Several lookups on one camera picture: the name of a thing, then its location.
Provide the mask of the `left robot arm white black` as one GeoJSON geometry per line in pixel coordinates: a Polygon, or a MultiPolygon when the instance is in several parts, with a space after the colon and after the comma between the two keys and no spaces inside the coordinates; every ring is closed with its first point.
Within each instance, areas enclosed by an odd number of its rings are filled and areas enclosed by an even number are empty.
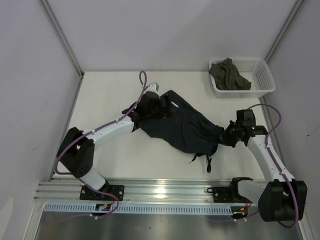
{"type": "Polygon", "coordinates": [[[97,200],[108,196],[108,181],[93,167],[95,150],[117,137],[132,133],[153,119],[172,116],[171,102],[167,94],[159,96],[147,91],[139,102],[125,109],[119,119],[105,123],[92,130],[68,130],[57,152],[57,161],[69,174],[86,184],[97,200]]]}

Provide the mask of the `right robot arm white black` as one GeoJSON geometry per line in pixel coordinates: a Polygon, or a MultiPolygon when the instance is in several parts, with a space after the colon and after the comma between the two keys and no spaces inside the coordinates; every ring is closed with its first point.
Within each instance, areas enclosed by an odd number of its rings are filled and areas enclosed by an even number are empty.
{"type": "Polygon", "coordinates": [[[236,120],[229,122],[219,142],[232,148],[243,142],[257,161],[266,185],[261,187],[250,177],[234,177],[228,196],[234,202],[243,198],[251,201],[265,222],[277,222],[290,229],[303,218],[308,187],[286,169],[269,142],[270,135],[263,125],[256,124],[251,107],[237,110],[236,120]]]}

